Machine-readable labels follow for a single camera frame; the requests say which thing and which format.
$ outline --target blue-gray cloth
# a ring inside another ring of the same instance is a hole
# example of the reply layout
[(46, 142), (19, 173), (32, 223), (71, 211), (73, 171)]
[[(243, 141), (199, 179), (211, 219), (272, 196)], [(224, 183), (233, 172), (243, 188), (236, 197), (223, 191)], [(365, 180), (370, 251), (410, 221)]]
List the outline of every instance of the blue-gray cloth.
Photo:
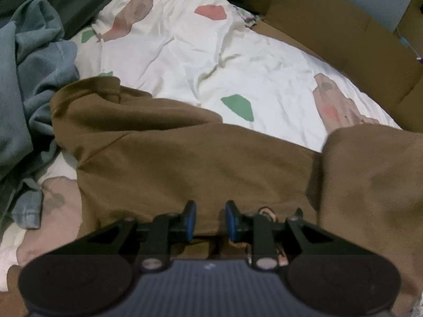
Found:
[(47, 0), (28, 0), (0, 29), (0, 227), (38, 228), (42, 192), (32, 174), (56, 153), (49, 101), (79, 79), (76, 44), (63, 40)]

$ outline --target white fabric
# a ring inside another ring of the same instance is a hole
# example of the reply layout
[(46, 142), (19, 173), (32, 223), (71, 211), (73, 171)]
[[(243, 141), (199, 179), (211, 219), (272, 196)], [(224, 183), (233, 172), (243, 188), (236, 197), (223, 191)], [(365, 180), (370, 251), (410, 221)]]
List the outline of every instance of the white fabric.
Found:
[(0, 292), (7, 292), (7, 272), (11, 266), (18, 264), (16, 250), (21, 245), (26, 230), (12, 223), (3, 234), (0, 244)]
[(66, 149), (62, 149), (58, 155), (40, 169), (35, 175), (37, 183), (41, 186), (47, 179), (64, 176), (70, 180), (77, 179), (77, 159), (73, 157)]
[(411, 317), (423, 317), (423, 293), (416, 300)]
[[(97, 34), (109, 31), (129, 1), (111, 1), (92, 29)], [(198, 6), (209, 4), (222, 6), (226, 20), (195, 13)], [(321, 151), (327, 132), (312, 92), (317, 87), (314, 75), (323, 73), (355, 101), (361, 114), (399, 128), (328, 64), (246, 28), (226, 0), (153, 0), (151, 12), (122, 38), (99, 42), (94, 36), (82, 43), (85, 31), (73, 38), (81, 78), (113, 72), (124, 86), (210, 109), (224, 123)], [(235, 94), (251, 102), (253, 122), (221, 101)]]

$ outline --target screw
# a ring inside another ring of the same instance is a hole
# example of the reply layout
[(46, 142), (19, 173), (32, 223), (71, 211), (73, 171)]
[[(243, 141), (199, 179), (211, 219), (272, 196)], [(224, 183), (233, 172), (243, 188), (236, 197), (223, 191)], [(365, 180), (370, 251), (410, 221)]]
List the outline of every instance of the screw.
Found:
[(210, 271), (213, 268), (216, 268), (216, 265), (214, 263), (208, 263), (208, 264), (204, 265), (204, 268), (206, 268), (208, 271)]
[(262, 257), (255, 262), (256, 266), (260, 269), (268, 271), (269, 269), (274, 269), (278, 266), (278, 262), (271, 257)]
[(143, 260), (142, 266), (149, 271), (153, 271), (155, 269), (161, 268), (163, 266), (163, 263), (159, 259), (150, 257), (148, 259)]

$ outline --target brown blanket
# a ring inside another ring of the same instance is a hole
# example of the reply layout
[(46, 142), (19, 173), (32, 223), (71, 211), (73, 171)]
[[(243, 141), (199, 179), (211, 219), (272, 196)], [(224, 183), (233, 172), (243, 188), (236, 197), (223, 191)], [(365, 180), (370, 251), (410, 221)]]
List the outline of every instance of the brown blanket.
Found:
[[(225, 232), (228, 199), (247, 213), (269, 206), (280, 220), (300, 207), (308, 221), (393, 261), (403, 279), (394, 312), (409, 315), (423, 290), (423, 135), (343, 128), (320, 155), (119, 83), (79, 81), (51, 101), (57, 142), (78, 160), (80, 235), (122, 217), (178, 212), (189, 199), (197, 235)], [(22, 316), (16, 295), (0, 296), (0, 316)]]

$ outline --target pink fabric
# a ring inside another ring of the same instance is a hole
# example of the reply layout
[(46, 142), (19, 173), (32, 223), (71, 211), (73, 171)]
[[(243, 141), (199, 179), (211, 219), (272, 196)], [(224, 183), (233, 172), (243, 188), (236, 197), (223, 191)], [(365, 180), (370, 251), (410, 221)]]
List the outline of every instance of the pink fabric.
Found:
[(194, 13), (202, 15), (211, 20), (226, 20), (226, 18), (228, 17), (223, 6), (214, 4), (198, 6)]
[(74, 241), (82, 223), (82, 200), (75, 180), (64, 176), (47, 179), (43, 182), (42, 190), (41, 227), (26, 232), (16, 252), (20, 266)]
[(130, 0), (116, 15), (112, 28), (103, 35), (97, 35), (103, 41), (118, 39), (128, 35), (132, 25), (143, 20), (153, 8), (153, 0)]
[(328, 133), (358, 124), (379, 124), (376, 119), (363, 116), (355, 102), (346, 98), (329, 77), (320, 73), (314, 79), (317, 83), (313, 91), (314, 101)]

